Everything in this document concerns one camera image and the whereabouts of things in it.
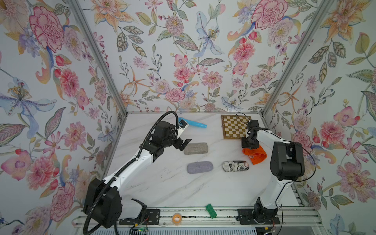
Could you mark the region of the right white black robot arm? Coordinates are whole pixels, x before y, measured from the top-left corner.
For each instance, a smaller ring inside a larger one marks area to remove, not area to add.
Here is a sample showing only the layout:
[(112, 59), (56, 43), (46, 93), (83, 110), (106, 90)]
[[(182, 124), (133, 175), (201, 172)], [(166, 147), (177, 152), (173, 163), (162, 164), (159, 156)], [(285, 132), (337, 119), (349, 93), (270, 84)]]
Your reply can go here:
[(238, 210), (237, 221), (241, 225), (280, 224), (280, 199), (290, 184), (305, 173), (304, 148), (299, 143), (284, 140), (269, 129), (260, 127), (257, 120), (247, 122), (246, 137), (241, 138), (241, 146), (243, 154), (251, 159), (252, 164), (269, 159), (273, 176), (252, 210)]

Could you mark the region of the grey beige eyeglass case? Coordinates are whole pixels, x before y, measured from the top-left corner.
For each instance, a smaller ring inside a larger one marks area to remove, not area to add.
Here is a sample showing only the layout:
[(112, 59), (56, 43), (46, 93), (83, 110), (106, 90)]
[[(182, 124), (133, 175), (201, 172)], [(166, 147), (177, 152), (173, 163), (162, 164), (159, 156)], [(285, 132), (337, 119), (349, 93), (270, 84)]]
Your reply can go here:
[(192, 143), (188, 144), (184, 149), (185, 155), (206, 154), (209, 148), (207, 143)]

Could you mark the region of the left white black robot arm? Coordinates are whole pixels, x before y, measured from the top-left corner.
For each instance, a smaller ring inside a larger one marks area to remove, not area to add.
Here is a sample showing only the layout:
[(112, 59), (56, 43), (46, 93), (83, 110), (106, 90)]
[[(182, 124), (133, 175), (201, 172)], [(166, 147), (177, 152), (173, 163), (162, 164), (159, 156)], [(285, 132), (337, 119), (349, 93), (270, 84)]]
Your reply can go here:
[(156, 123), (131, 160), (113, 174), (89, 184), (83, 208), (87, 216), (84, 234), (89, 235), (100, 227), (110, 228), (119, 220), (131, 220), (134, 224), (145, 222), (146, 204), (135, 198), (125, 199), (124, 190), (164, 153), (165, 148), (172, 146), (184, 151), (191, 140), (182, 140), (180, 136), (188, 126), (184, 120), (177, 125), (166, 121)]

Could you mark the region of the orange fluffy cloth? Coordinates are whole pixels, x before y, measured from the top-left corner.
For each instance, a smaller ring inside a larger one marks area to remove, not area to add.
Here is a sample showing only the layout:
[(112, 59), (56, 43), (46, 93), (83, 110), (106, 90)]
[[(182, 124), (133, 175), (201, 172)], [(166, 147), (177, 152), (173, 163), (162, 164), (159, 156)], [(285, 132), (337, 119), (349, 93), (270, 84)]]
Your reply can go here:
[(244, 148), (242, 150), (243, 154), (248, 156), (251, 160), (251, 163), (253, 165), (260, 164), (267, 158), (267, 154), (262, 148), (262, 146), (259, 146), (257, 149), (248, 149)]

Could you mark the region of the purple eyeglass case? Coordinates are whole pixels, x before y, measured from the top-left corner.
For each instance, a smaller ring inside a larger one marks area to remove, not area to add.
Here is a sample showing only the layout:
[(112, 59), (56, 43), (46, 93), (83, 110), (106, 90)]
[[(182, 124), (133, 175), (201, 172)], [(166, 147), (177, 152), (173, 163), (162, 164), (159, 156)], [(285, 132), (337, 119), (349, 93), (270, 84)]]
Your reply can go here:
[(199, 174), (213, 170), (213, 164), (209, 161), (194, 162), (187, 165), (188, 174)]

